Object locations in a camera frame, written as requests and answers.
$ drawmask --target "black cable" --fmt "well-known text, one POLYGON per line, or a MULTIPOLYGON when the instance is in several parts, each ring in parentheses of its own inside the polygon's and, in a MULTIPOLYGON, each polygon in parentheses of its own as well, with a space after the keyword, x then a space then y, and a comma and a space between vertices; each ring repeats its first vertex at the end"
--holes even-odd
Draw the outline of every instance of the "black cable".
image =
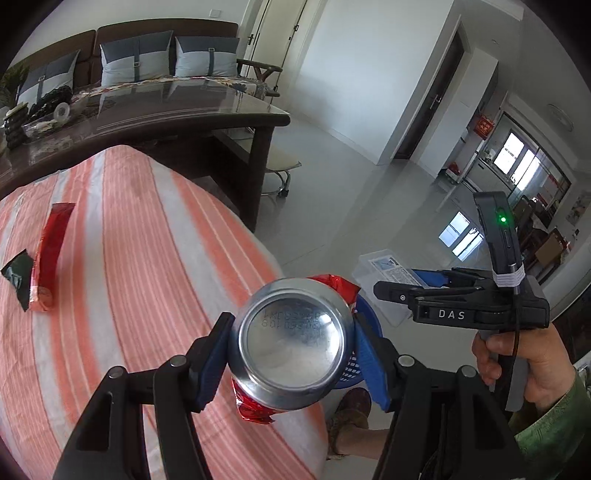
POLYGON ((509 381, 513 377, 513 367, 515 366, 515 358, 517 357, 517 350, 519 350, 519 320, 521 317, 521 302, 520 296, 516 294, 514 296, 515 305, 515 339, 513 340, 513 353, 511 354, 511 365, 509 367, 509 381))
MULTIPOLYGON (((513 340, 513 352, 511 354, 511 359, 509 361, 509 367, 507 368, 507 372, 503 372, 502 382, 495 387, 495 391, 502 392, 505 391, 506 395, 508 395, 509 390, 511 389, 511 381, 513 379, 513 367, 515 366, 515 358, 517 358, 517 351, 519 350, 519 330, 520 330, 520 323, 521 323, 521 296, 517 293, 514 294, 514 313, 515 313, 515 339, 513 340)), ((502 400, 502 406, 505 407, 505 403, 507 398, 504 395, 500 398, 502 400)))

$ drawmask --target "striped bedsheet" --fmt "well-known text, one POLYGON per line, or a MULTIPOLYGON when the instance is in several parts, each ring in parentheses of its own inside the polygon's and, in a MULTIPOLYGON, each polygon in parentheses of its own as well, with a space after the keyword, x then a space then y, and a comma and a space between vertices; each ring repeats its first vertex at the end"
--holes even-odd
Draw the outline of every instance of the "striped bedsheet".
MULTIPOLYGON (((56 308, 24 313, 0 278, 0 436, 31 480, 48 480, 94 389, 113 365, 160 366, 237 312, 281 271, 220 201, 131 147, 109 148, 0 202, 2 265, 34 256, 55 202, 75 202, 58 263, 56 308)), ((214 479, 313 479, 327 439, 319 404, 269 426, 236 412, 226 370, 195 416, 214 479)), ((152 407, 152 478, 163 479, 152 407)))

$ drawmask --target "label on box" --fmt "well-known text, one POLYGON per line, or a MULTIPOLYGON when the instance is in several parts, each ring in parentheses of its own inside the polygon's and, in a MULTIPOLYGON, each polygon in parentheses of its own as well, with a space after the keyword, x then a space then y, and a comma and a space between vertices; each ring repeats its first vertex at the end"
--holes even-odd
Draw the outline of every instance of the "label on box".
POLYGON ((421 284, 411 275, 411 273, 400 265, 392 255, 378 257, 370 260, 374 268, 379 271, 388 281, 394 283, 404 283, 406 285, 421 284))

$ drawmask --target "ceiling light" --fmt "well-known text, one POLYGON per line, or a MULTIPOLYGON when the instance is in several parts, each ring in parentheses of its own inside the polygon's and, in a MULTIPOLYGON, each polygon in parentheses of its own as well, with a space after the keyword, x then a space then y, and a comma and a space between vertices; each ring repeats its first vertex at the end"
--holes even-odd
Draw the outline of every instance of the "ceiling light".
POLYGON ((560 125, 562 125, 567 132, 572 132, 574 130, 574 124, 564 110, 558 108, 556 105, 552 105, 552 103, 549 103, 547 106, 552 116, 558 120, 560 125))

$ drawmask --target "green sleeve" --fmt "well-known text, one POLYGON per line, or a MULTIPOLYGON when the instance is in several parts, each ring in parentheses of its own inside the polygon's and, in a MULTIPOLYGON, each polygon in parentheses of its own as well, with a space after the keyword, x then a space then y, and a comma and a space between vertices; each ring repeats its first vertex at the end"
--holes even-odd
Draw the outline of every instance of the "green sleeve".
POLYGON ((555 478, 589 428, 591 398, 577 375, 569 392, 554 407, 515 435, 530 469, 528 479, 555 478))

